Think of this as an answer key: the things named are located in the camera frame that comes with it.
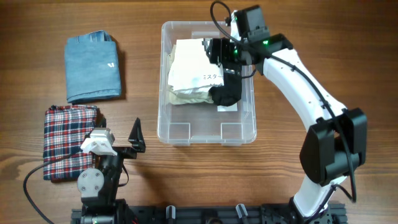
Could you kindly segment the white printed t-shirt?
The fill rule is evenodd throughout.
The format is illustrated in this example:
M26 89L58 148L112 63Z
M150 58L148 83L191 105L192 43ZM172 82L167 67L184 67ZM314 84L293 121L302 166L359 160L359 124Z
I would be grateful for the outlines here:
M210 39L178 39L168 84L175 91L223 86L223 67L211 63L206 50Z

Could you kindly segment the black garment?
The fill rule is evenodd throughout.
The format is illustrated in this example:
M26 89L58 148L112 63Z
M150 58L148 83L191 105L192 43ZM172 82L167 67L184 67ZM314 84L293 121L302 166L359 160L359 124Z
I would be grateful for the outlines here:
M234 63L223 64L223 86L213 86L209 94L217 106L232 106L241 99L241 66Z

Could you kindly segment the cream cloth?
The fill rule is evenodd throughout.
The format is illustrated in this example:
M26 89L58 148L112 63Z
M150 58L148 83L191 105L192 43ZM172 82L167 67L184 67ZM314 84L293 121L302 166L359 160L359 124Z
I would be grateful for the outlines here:
M168 80L173 79L173 75L171 73L171 66L174 62L175 58L176 45L173 45L172 51L167 56L168 63ZM174 90L174 86L168 84L167 91L169 94L169 103L172 105L184 105L184 104L194 104L194 103L213 103L211 95L208 92L199 91L199 90Z

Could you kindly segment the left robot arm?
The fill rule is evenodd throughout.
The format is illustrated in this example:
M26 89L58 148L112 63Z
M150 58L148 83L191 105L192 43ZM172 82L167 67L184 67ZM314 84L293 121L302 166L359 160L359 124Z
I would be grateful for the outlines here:
M82 208L73 210L72 223L138 223L139 220L124 199L117 199L122 172L126 172L124 160L136 159L146 151L141 121L137 118L131 129L128 147L114 146L113 132L107 127L94 128L85 136L80 149L99 157L94 168L84 170L78 177Z

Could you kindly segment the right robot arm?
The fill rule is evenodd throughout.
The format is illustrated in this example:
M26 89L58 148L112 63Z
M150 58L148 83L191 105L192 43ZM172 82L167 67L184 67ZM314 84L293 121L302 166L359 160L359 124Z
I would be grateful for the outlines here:
M300 151L305 173L298 192L276 214L289 223L336 220L328 202L340 189L356 201L355 170L366 161L368 121L359 108L349 110L305 68L283 35L255 40L209 39L202 42L210 63L224 66L229 79L240 78L244 65L255 65L287 98L302 120L306 137Z

